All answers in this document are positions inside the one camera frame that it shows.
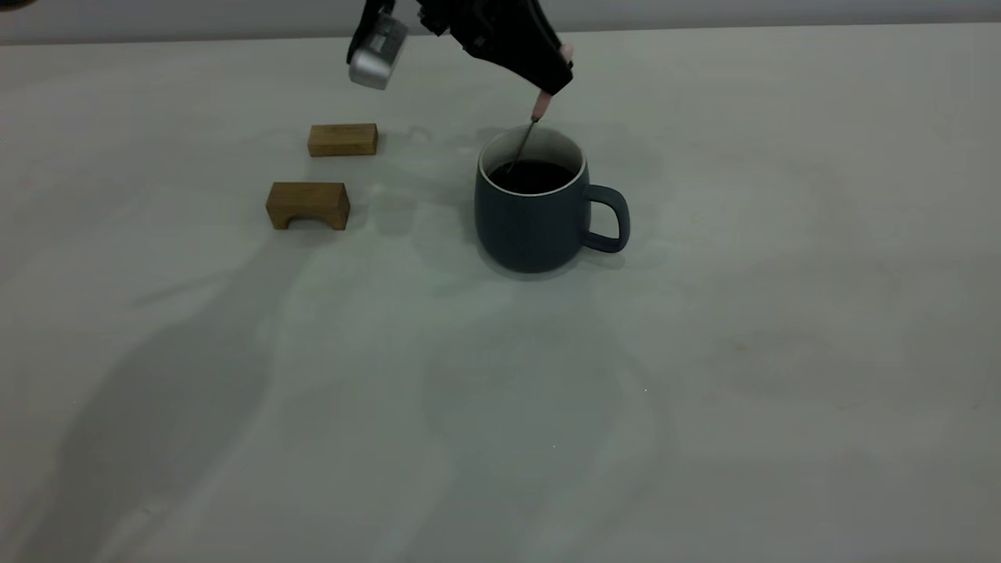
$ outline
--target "metal part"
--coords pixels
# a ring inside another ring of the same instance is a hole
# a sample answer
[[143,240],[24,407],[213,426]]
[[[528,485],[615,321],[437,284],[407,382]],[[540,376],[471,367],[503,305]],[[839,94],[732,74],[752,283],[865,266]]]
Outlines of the metal part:
[[371,31],[350,54],[351,81],[362,86],[384,90],[389,77],[396,67],[403,42],[406,40],[406,26],[392,16],[380,13]]
[[529,130],[525,132],[525,138],[522,139],[522,144],[518,145],[518,153],[515,154],[515,159],[508,164],[509,172],[515,167],[515,164],[522,159],[522,153],[525,152],[525,145],[529,143],[529,136],[532,135],[532,129],[536,128],[536,123],[539,123],[539,119],[533,119],[532,123],[529,124]]

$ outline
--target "wooden bridge block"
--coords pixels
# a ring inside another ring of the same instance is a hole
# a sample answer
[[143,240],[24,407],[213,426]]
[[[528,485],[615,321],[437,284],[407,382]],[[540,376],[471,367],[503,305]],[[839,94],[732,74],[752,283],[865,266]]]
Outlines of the wooden bridge block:
[[275,182],[267,196],[267,214],[274,228],[284,230],[295,217],[319,218],[344,230],[351,202],[342,183]]
[[309,130],[309,156],[375,154],[377,146],[375,123],[313,125]]

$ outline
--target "pink fingertip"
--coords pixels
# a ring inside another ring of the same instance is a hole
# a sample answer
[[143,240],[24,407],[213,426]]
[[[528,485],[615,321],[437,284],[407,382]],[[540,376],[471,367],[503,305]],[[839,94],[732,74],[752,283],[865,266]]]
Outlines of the pink fingertip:
[[546,110],[550,108],[550,103],[553,101],[553,95],[543,92],[539,94],[539,99],[536,100],[536,107],[532,109],[532,119],[534,121],[539,121],[546,115]]
[[[574,45],[570,43],[565,43],[560,47],[560,54],[563,55],[564,60],[570,62],[574,59]],[[546,115],[546,111],[550,108],[550,103],[553,102],[553,94],[547,92],[541,92],[539,94],[539,99],[536,100],[536,107],[532,109],[532,120],[539,121]]]

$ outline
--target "mug handle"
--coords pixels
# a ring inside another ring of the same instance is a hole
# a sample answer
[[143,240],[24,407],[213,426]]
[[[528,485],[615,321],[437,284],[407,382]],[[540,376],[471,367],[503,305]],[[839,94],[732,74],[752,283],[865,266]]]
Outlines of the mug handle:
[[610,254],[621,252],[629,242],[630,233],[629,203],[626,202],[626,198],[611,187],[595,184],[589,185],[584,190],[584,198],[612,207],[612,210],[616,212],[616,218],[619,219],[619,238],[609,238],[594,232],[587,232],[584,235],[584,245]]

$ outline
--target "robotic arm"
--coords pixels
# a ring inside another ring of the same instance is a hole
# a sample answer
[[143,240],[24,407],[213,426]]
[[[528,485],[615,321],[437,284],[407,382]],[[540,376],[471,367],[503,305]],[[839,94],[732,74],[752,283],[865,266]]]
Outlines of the robotic arm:
[[[435,35],[451,30],[466,52],[498,64],[556,94],[574,74],[561,54],[560,38],[538,0],[417,0],[420,23]],[[395,0],[366,0],[347,51],[351,80],[385,89],[406,38],[392,17]]]

